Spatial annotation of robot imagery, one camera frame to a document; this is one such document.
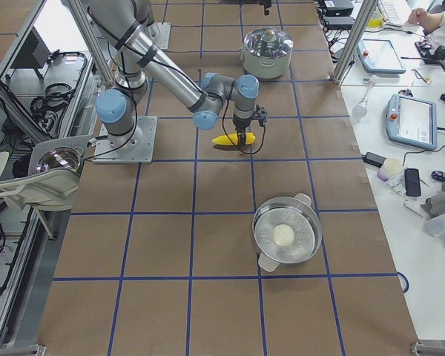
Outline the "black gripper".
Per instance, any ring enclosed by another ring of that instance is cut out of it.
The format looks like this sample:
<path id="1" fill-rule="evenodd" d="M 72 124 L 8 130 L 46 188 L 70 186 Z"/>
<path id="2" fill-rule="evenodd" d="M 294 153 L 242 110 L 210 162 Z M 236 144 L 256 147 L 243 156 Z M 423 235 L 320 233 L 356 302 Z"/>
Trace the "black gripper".
<path id="1" fill-rule="evenodd" d="M 259 126 L 264 128 L 267 123 L 267 110 L 260 105 L 255 105 L 251 111 L 241 111 L 238 108 L 234 109 L 232 122 L 237 129 L 237 146 L 244 147 L 246 145 L 246 131 L 245 129 L 252 121 L 258 122 Z"/>

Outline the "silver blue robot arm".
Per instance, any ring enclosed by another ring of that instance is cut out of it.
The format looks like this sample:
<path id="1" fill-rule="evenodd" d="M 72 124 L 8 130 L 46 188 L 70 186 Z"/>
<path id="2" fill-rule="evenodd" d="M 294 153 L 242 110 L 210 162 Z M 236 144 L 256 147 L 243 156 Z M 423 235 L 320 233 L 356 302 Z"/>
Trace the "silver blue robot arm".
<path id="1" fill-rule="evenodd" d="M 259 81 L 251 74 L 236 79 L 218 73 L 204 75 L 198 85 L 151 38 L 155 18 L 150 1 L 89 1 L 87 13 L 119 54 L 119 74 L 129 89 L 131 80 L 149 74 L 169 90 L 192 114 L 200 130 L 211 130 L 221 111 L 234 103 L 236 136 L 231 144 L 248 144 L 246 128 L 253 121 L 266 126 L 266 111 L 256 104 Z"/>

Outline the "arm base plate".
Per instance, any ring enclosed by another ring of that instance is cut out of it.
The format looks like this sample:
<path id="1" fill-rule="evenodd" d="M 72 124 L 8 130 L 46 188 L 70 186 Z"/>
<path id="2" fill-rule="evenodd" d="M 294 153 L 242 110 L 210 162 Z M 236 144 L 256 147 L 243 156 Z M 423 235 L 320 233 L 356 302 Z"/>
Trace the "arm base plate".
<path id="1" fill-rule="evenodd" d="M 124 136 L 113 136 L 101 124 L 100 136 L 90 160 L 96 164 L 151 163 L 154 153 L 158 117 L 138 116 L 135 131 Z"/>
<path id="2" fill-rule="evenodd" d="M 148 26 L 148 32 L 152 42 L 160 49 L 167 50 L 169 46 L 171 23 L 170 22 L 154 22 Z"/>

